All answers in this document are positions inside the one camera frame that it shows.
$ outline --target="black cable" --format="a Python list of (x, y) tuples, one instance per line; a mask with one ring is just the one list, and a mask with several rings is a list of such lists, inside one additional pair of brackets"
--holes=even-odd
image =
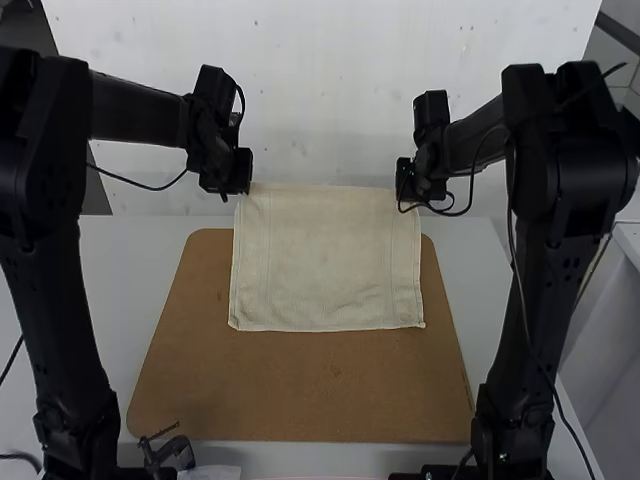
[(538, 371), (540, 373), (542, 373), (542, 376), (545, 379), (545, 382), (547, 384), (547, 387), (549, 388), (549, 390), (551, 391), (551, 394), (553, 395), (553, 399), (556, 403), (556, 407), (558, 408), (558, 415), (560, 416), (560, 420), (562, 421), (563, 425), (565, 426), (565, 428), (569, 431), (569, 434), (571, 435), (571, 437), (573, 438), (573, 441), (575, 442), (576, 446), (578, 447), (578, 450), (580, 451), (580, 455), (582, 455), (582, 460), (584, 461), (585, 466), (587, 467), (587, 471), (589, 472), (589, 477), (591, 478), (591, 480), (595, 480), (595, 474), (593, 473), (593, 468), (591, 467), (591, 462), (589, 461), (589, 458), (587, 457), (587, 453), (584, 450), (584, 446), (582, 445), (582, 442), (580, 442), (580, 439), (578, 438), (578, 435), (576, 434), (576, 431), (573, 429), (573, 427), (571, 426), (571, 424), (569, 423), (569, 421), (567, 420), (567, 418), (564, 415), (564, 409), (562, 408), (562, 402), (560, 402), (560, 396), (558, 395), (558, 391), (556, 390), (555, 385), (553, 384), (553, 381), (551, 380), (551, 377), (549, 376), (549, 374), (547, 373), (546, 369), (542, 366), (542, 362), (540, 361), (540, 359), (537, 357), (537, 355), (535, 354), (535, 352), (533, 351), (533, 345), (531, 344), (531, 336), (529, 334), (529, 321), (527, 319), (527, 308), (526, 308), (526, 303), (525, 303), (525, 296), (524, 296), (524, 288), (522, 286), (522, 276), (520, 275), (520, 268), (518, 267), (518, 261), (516, 258), (516, 247), (515, 247), (515, 241), (513, 239), (513, 185), (515, 182), (515, 178), (511, 179), (511, 190), (509, 191), (509, 200), (507, 202), (507, 237), (509, 240), (509, 251), (511, 253), (511, 258), (513, 260), (513, 271), (515, 273), (516, 276), (516, 284), (518, 286), (518, 294), (520, 297), (520, 308), (522, 309), (522, 323), (524, 324), (524, 334), (525, 334), (525, 338), (526, 338), (526, 342), (527, 342), (527, 347), (529, 350), (529, 355), (531, 356), (531, 358), (533, 359), (534, 363), (536, 364), (536, 366), (538, 367)]
[(579, 99), (580, 97), (582, 97), (583, 95), (589, 93), (589, 91), (593, 90), (595, 87), (597, 87), (598, 85), (600, 85), (600, 81), (604, 80), (605, 78), (607, 78), (609, 75), (612, 75), (614, 73), (616, 73), (618, 70), (620, 70), (622, 67), (625, 67), (627, 65), (627, 62), (620, 62), (616, 65), (614, 65), (613, 67), (611, 67), (609, 70), (605, 71), (604, 73), (600, 74), (600, 76), (598, 78), (596, 78), (593, 82), (591, 82), (589, 85), (587, 85), (586, 87), (584, 87), (582, 90), (579, 90), (578, 92), (576, 92), (575, 94), (571, 95), (569, 98), (567, 98), (564, 102), (562, 102), (559, 106), (558, 106), (558, 110), (562, 111), (564, 110), (564, 108), (569, 105), (570, 103), (575, 102), (577, 99)]
[(40, 473), (42, 465), (36, 457), (26, 452), (0, 453), (0, 460), (21, 460), (33, 467), (36, 473)]
[(18, 338), (18, 342), (16, 343), (16, 346), (13, 347), (13, 351), (11, 352), (11, 355), (9, 355), (9, 360), (7, 361), (7, 364), (5, 365), (4, 370), (2, 371), (2, 375), (0, 375), (0, 387), (2, 387), (2, 384), (4, 383), (5, 378), (7, 378), (7, 375), (9, 374), (9, 370), (11, 370), (11, 367), (13, 366), (13, 362), (18, 356), (18, 352), (20, 351), (20, 347), (22, 347), (23, 342), (24, 342), (24, 336), (20, 335), (20, 338)]
[[(443, 217), (460, 217), (462, 215), (464, 215), (465, 213), (467, 213), (469, 210), (471, 210), (471, 206), (473, 205), (473, 189), (474, 189), (474, 185), (475, 185), (475, 177), (476, 177), (476, 164), (478, 162), (478, 157), (480, 156), (480, 150), (482, 149), (482, 146), (484, 145), (484, 143), (487, 141), (487, 138), (489, 138), (489, 136), (498, 131), (498, 130), (505, 130), (507, 133), (509, 132), (507, 130), (507, 128), (500, 124), (500, 125), (495, 125), (493, 127), (491, 127), (489, 130), (487, 130), (484, 135), (482, 136), (482, 138), (480, 139), (480, 142), (478, 143), (478, 147), (476, 148), (476, 152), (473, 156), (473, 161), (471, 162), (471, 172), (470, 172), (470, 177), (469, 177), (469, 200), (467, 202), (467, 206), (464, 207), (462, 210), (458, 210), (457, 212), (449, 212), (449, 210), (451, 209), (451, 207), (453, 207), (453, 204), (451, 204), (448, 208), (444, 208), (444, 209), (437, 209), (435, 207), (433, 207), (433, 205), (431, 205), (429, 202), (420, 202), (420, 203), (415, 203), (413, 205), (411, 205), (410, 207), (407, 207), (405, 209), (403, 209), (400, 205), (400, 199), (402, 198), (402, 194), (404, 193), (404, 189), (407, 183), (407, 180), (409, 179), (409, 175), (411, 175), (413, 173), (413, 169), (410, 166), (409, 168), (407, 168), (407, 174), (405, 175), (404, 179), (402, 180), (402, 185), (400, 186), (400, 193), (398, 195), (398, 212), (400, 213), (407, 213), (415, 208), (418, 207), (426, 207), (429, 210), (431, 210), (433, 213), (437, 214), (437, 215), (442, 215)], [(455, 197), (453, 196), (453, 193), (451, 192), (447, 192), (450, 194), (450, 198), (452, 198), (455, 202)]]
[[(18, 356), (18, 352), (20, 352), (20, 347), (22, 347), (23, 343), (24, 336), (20, 335), (20, 338), (18, 338), (15, 347), (13, 347), (11, 355), (9, 355), (9, 360), (7, 360), (7, 364), (5, 365), (4, 370), (2, 370), (2, 375), (0, 375), (0, 387), (2, 387), (2, 384), (7, 378), (7, 375), (9, 375), (9, 371), (11, 370), (16, 357)], [(40, 473), (40, 470), (42, 469), (40, 462), (36, 459), (36, 457), (26, 452), (0, 453), (0, 460), (22, 460), (29, 463), (36, 471), (36, 473)]]
[(128, 183), (129, 185), (133, 185), (134, 187), (142, 188), (143, 190), (149, 190), (150, 192), (161, 192), (163, 190), (166, 190), (169, 187), (173, 187), (176, 183), (178, 183), (178, 181), (182, 177), (185, 176), (185, 174), (188, 171), (185, 168), (182, 172), (180, 172), (180, 174), (176, 178), (171, 180), (166, 185), (162, 185), (161, 187), (150, 187), (149, 185), (145, 185), (143, 183), (136, 182), (135, 180), (131, 180), (130, 178), (122, 177), (122, 176), (117, 175), (115, 173), (111, 173), (108, 170), (105, 170), (104, 168), (100, 168), (97, 165), (94, 165), (94, 164), (89, 163), (89, 162), (87, 162), (87, 167), (89, 167), (92, 170), (95, 170), (96, 172), (101, 173), (102, 175), (106, 175), (107, 177), (113, 178), (115, 180), (119, 180), (119, 181), (124, 182), (124, 183)]
[(456, 480), (456, 478), (458, 478), (458, 475), (462, 471), (462, 468), (467, 464), (469, 460), (471, 460), (472, 456), (473, 456), (473, 449), (469, 447), (469, 450), (467, 450), (467, 452), (462, 456), (462, 458), (458, 462), (458, 466), (456, 467), (456, 470), (453, 472), (453, 476), (451, 477), (451, 480)]
[(244, 110), (246, 107), (246, 101), (244, 99), (244, 92), (242, 91), (242, 87), (240, 85), (236, 85), (236, 91), (238, 92), (238, 96), (240, 97), (240, 105), (242, 106), (242, 111), (240, 112), (240, 115), (238, 116), (238, 125), (237, 127), (240, 128), (240, 124), (242, 123), (242, 120), (244, 119)]

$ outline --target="beige towel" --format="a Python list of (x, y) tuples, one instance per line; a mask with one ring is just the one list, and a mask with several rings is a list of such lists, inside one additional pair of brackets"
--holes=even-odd
[(424, 327), (420, 220), (393, 191), (255, 184), (236, 208), (229, 325)]

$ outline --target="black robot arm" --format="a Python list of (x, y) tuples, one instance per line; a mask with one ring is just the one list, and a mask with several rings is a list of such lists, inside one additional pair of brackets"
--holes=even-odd
[[(510, 66), (502, 95), (451, 124), (444, 91), (416, 98), (414, 112), (418, 153), (398, 160), (398, 199), (444, 198), (450, 177), (506, 158), (508, 215), (517, 217), (517, 268), (471, 425), (478, 467), (456, 480), (551, 478), (552, 385), (578, 288), (638, 178), (623, 116), (592, 62), (567, 63), (555, 74)], [(454, 470), (425, 465), (421, 478), (449, 479)]]
[(238, 90), (204, 66), (183, 97), (91, 72), (85, 62), (0, 48), (0, 263), (36, 385), (34, 424), (47, 480), (155, 480), (165, 455), (193, 465), (186, 437), (147, 469), (120, 469), (120, 413), (102, 368), (80, 262), (78, 217), (90, 138), (184, 148), (207, 191), (247, 192), (251, 151), (237, 146)]

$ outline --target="white backdrop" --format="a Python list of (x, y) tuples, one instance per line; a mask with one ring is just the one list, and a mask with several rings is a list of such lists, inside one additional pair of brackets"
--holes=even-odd
[[(452, 118), (500, 92), (500, 72), (581, 59), (599, 0), (44, 0), (61, 55), (176, 93), (200, 65), (243, 87), (254, 180), (392, 187), (414, 152), (413, 98), (446, 88)], [(93, 142), (98, 165), (154, 184), (185, 154)], [(114, 213), (229, 213), (188, 175), (167, 192), (105, 179)], [(450, 187), (466, 203), (467, 180)], [(477, 179), (472, 215), (503, 224), (504, 168)]]

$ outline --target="cork board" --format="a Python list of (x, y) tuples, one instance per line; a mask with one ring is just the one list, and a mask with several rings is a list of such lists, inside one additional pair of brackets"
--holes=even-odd
[(187, 240), (127, 412), (134, 436), (180, 421), (193, 440), (468, 442), (473, 404), (428, 237), (425, 329), (238, 332), (232, 247), (231, 229)]

